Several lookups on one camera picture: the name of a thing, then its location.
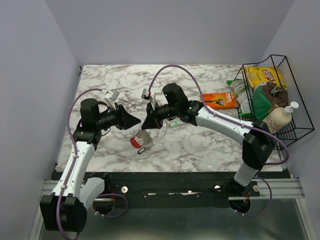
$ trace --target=white marble surface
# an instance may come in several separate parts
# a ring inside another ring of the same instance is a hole
[[[144,121],[147,113],[147,101],[141,99],[144,88],[148,88],[151,79],[162,65],[86,65],[77,95],[91,88],[117,89],[120,92],[117,102],[135,117]],[[185,65],[198,80],[204,93],[232,92],[226,80],[233,80],[239,65]],[[181,69],[167,68],[156,79],[152,92],[159,104],[166,104],[161,89],[175,82],[182,87],[189,100],[200,100],[195,83]],[[85,98],[102,100],[99,92],[90,92],[83,96],[72,111],[70,125],[72,131],[80,119],[80,102]],[[238,117],[236,109],[221,112]],[[130,144],[130,138],[141,124],[128,130],[111,128],[107,136],[102,137],[91,159],[88,172],[229,172],[237,171],[242,163],[242,148],[234,140],[207,128],[185,124],[180,120],[174,128],[148,130],[154,146],[138,155],[137,149]],[[62,143],[56,170],[64,170],[71,141],[66,134]],[[279,161],[276,151],[269,162]],[[281,171],[280,166],[268,166],[264,171]]]

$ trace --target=white pump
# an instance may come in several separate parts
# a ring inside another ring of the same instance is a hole
[[[292,101],[290,103],[290,106],[286,106],[282,112],[285,114],[285,115],[289,115],[289,114],[292,114],[292,112],[294,111],[294,109],[297,109],[299,107],[299,104],[295,101]]]

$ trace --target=white wall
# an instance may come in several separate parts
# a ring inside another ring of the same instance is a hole
[[[0,239],[26,240],[79,67],[44,0],[1,1],[0,56]]]
[[[81,64],[259,60],[293,0],[46,0]]]
[[[320,239],[320,1],[295,0],[267,48],[288,56],[315,131],[290,147],[290,171],[300,177],[309,214]]]

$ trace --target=gray floor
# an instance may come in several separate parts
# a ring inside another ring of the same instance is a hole
[[[250,212],[265,206],[256,200]],[[42,231],[42,240],[61,240],[59,232]],[[307,240],[296,201],[273,200],[257,217],[241,217],[231,209],[132,209],[118,219],[102,219],[89,211],[80,240]]]

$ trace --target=lay's chips bag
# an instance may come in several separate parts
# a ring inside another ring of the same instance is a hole
[[[256,88],[260,83],[273,82],[279,88],[287,89],[286,82],[278,69],[265,66],[245,66],[244,71],[251,87]]]

